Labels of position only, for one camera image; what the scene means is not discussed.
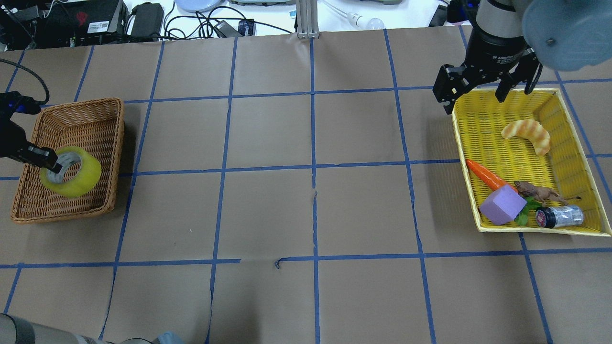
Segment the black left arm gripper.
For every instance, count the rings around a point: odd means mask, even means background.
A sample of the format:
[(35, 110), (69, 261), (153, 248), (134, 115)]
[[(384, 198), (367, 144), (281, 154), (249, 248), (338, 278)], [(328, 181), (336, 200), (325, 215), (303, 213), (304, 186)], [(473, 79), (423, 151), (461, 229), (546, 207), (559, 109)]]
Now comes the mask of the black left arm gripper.
[(58, 155), (47, 147), (35, 146), (26, 139), (24, 129), (11, 120), (14, 113), (38, 115), (39, 102), (19, 92), (4, 92), (0, 96), (0, 143), (1, 157), (22, 161), (29, 165), (59, 173), (63, 165)]

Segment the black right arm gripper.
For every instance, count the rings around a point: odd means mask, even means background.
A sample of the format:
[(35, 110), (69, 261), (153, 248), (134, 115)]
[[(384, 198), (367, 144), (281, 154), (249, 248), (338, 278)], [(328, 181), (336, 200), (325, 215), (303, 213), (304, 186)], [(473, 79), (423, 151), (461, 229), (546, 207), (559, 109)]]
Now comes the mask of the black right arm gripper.
[(440, 67), (433, 94), (451, 115), (456, 101), (473, 87), (499, 81), (495, 96), (503, 103), (516, 85), (533, 89), (540, 77), (541, 63), (522, 36), (502, 38), (473, 29), (464, 62)]

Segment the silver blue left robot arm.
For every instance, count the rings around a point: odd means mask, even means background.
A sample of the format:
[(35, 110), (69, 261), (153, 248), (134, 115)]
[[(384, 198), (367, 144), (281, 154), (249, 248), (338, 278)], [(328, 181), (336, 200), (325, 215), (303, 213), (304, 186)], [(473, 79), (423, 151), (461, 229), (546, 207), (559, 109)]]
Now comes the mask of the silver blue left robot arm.
[[(1, 59), (2, 63), (6, 63), (8, 65), (15, 66), (15, 72), (13, 73), (13, 77), (11, 82), (15, 78), (17, 74), (17, 70), (21, 69), (24, 72), (32, 75), (36, 80), (39, 81), (44, 90), (44, 100), (33, 100), (31, 97), (26, 97), (21, 95), (17, 91), (9, 92), (9, 87), (7, 91), (1, 94), (1, 128), (4, 129), (8, 127), (7, 122), (10, 121), (13, 113), (26, 113), (29, 115), (35, 115), (40, 112), (41, 108), (49, 108), (48, 105), (50, 99), (50, 91), (48, 89), (48, 85), (44, 82), (41, 76), (39, 76), (36, 72), (33, 72), (31, 69), (24, 67), (20, 64), (13, 63), (6, 59)], [(109, 98), (109, 101), (117, 100), (116, 98)], [(121, 102), (117, 105), (117, 120), (118, 124), (116, 124), (116, 130), (114, 130), (114, 138), (111, 139), (111, 143), (113, 143), (116, 147), (114, 148), (114, 153), (117, 157), (113, 158), (112, 163), (119, 163), (118, 154), (121, 153), (120, 143), (123, 139), (123, 131), (124, 131), (124, 120), (122, 119), (123, 115), (120, 113), (120, 107), (122, 106)], [(55, 156), (55, 153), (50, 148), (31, 148), (25, 149), (25, 153), (18, 154), (16, 152), (12, 153), (2, 153), (7, 156), (11, 156), (13, 159), (13, 155), (15, 155), (15, 159), (20, 162), (26, 163), (26, 167), (28, 166), (50, 166), (53, 171), (60, 170), (59, 158)], [(459, 162), (459, 160), (433, 160), (433, 161), (417, 161), (423, 163), (443, 163), (443, 162)], [(391, 166), (391, 165), (405, 165), (405, 162), (398, 163), (370, 163), (361, 164), (360, 166)], [(108, 191), (108, 200), (111, 203), (114, 203), (114, 192), (116, 191), (116, 186), (112, 186), (112, 183), (117, 182), (117, 171), (113, 166), (102, 167), (103, 170), (110, 169), (110, 181), (105, 182), (107, 186), (105, 186)], [(281, 168), (246, 168), (246, 169), (238, 169), (239, 172), (257, 172), (257, 171), (280, 171)], [(317, 226), (317, 192), (313, 194), (313, 224), (316, 228)], [(332, 260), (363, 260), (363, 259), (419, 259), (422, 263), (422, 268), (424, 269), (424, 259), (426, 258), (457, 258), (457, 257), (495, 257), (495, 256), (512, 256), (512, 255), (522, 255), (523, 250), (497, 250), (497, 251), (481, 251), (481, 252), (441, 252), (441, 253), (385, 253), (385, 254), (369, 254), (369, 255), (328, 255), (321, 256), (317, 253), (317, 229), (313, 229), (313, 240), (314, 240), (314, 255), (312, 256), (295, 256), (295, 257), (284, 257), (274, 261), (274, 268), (280, 269), (281, 263), (284, 262), (311, 262), (314, 263), (314, 275), (315, 275), (315, 328), (316, 328), (316, 342), (320, 343), (320, 324), (319, 324), (319, 279), (318, 279), (318, 263), (320, 261), (332, 261)], [(91, 267), (112, 267), (114, 271), (118, 267), (162, 267), (162, 266), (192, 266), (199, 264), (210, 264), (212, 266), (213, 275), (216, 273), (216, 267), (219, 264), (239, 264), (242, 260), (238, 258), (228, 258), (228, 259), (220, 259), (220, 258), (212, 258), (212, 259), (195, 259), (195, 260), (160, 260), (160, 261), (128, 261), (120, 263), (116, 257), (115, 261), (109, 263), (57, 263), (57, 264), (14, 264), (8, 265), (6, 268), (16, 268), (18, 271), (15, 275), (15, 281), (12, 285), (12, 290), (10, 292), (10, 298), (7, 299), (7, 305), (5, 312), (9, 307), (9, 303), (11, 302), (11, 298), (14, 294), (14, 289), (16, 288), (18, 277), (23, 269), (38, 269), (38, 268), (91, 268)], [(8, 315), (1, 313), (1, 337), (2, 338), (13, 338), (15, 344), (184, 344), (182, 340), (173, 332), (166, 332), (156, 337), (152, 341), (147, 340), (146, 338), (128, 338), (120, 343), (113, 343), (108, 341), (103, 341), (100, 338), (90, 338), (84, 335), (80, 335), (78, 333), (72, 333), (70, 331), (64, 331), (60, 329), (56, 329), (54, 327), (43, 326), (41, 324), (29, 322), (24, 318), (20, 318), (14, 315)]]

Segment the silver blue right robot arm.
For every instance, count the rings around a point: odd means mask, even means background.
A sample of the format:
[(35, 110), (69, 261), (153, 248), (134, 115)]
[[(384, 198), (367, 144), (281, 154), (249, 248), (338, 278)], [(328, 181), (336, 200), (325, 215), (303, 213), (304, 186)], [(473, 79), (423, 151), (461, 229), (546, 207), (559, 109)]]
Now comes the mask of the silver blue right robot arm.
[(451, 0), (450, 8), (472, 25), (465, 60), (440, 67), (433, 94), (446, 113), (477, 86), (498, 82), (505, 102), (523, 83), (531, 94), (544, 67), (577, 71), (610, 60), (609, 0)]

